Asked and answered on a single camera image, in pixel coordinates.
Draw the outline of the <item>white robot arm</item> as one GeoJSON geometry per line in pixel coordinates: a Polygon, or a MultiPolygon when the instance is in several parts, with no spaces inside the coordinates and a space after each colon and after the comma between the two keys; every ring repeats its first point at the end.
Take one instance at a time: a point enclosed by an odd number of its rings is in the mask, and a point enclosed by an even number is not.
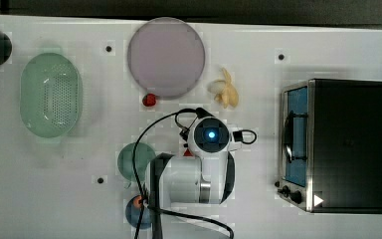
{"type": "Polygon", "coordinates": [[[145,192],[152,239],[167,239],[162,218],[173,203],[221,204],[235,184],[234,150],[243,144],[243,130],[208,116],[190,128],[187,155],[160,153],[146,168],[145,192]]]}

